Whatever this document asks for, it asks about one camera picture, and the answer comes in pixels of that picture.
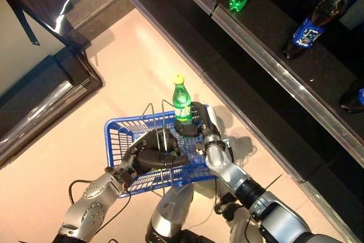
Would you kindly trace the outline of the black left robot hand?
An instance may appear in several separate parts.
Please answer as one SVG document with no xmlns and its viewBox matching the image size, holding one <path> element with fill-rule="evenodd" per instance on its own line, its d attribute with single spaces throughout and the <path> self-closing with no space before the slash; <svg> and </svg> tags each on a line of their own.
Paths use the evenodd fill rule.
<svg viewBox="0 0 364 243">
<path fill-rule="evenodd" d="M 187 165 L 189 159 L 181 154 L 177 138 L 170 129 L 158 128 L 139 136 L 126 150 L 123 161 L 129 163 L 138 175 L 153 169 Z"/>
</svg>

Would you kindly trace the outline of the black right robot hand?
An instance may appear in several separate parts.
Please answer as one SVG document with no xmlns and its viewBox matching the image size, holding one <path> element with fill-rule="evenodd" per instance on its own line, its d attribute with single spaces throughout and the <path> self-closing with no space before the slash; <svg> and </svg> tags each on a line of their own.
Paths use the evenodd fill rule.
<svg viewBox="0 0 364 243">
<path fill-rule="evenodd" d="M 191 103 L 192 123 L 184 124 L 175 119 L 174 128 L 183 137 L 197 137 L 202 135 L 205 143 L 221 142 L 221 134 L 217 126 L 210 119 L 207 106 L 200 102 Z"/>
</svg>

